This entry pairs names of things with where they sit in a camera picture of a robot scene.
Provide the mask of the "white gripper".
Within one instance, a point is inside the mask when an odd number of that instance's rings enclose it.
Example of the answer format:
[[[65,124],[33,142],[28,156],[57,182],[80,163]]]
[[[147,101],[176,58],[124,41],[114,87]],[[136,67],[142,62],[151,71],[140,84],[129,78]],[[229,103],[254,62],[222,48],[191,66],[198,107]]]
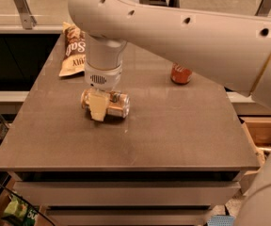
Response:
[[[96,89],[113,90],[120,81],[121,73],[121,64],[114,69],[96,69],[85,63],[85,81]],[[95,121],[103,121],[109,106],[109,94],[93,90],[88,96],[88,104],[91,118]]]

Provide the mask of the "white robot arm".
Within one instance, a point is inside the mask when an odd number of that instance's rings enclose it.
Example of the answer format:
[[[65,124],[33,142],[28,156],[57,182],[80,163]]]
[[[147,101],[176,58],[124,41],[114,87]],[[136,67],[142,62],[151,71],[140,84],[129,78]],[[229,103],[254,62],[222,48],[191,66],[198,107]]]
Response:
[[[127,43],[185,66],[271,109],[271,18],[138,0],[68,0],[86,33],[86,81],[108,90],[120,80]]]

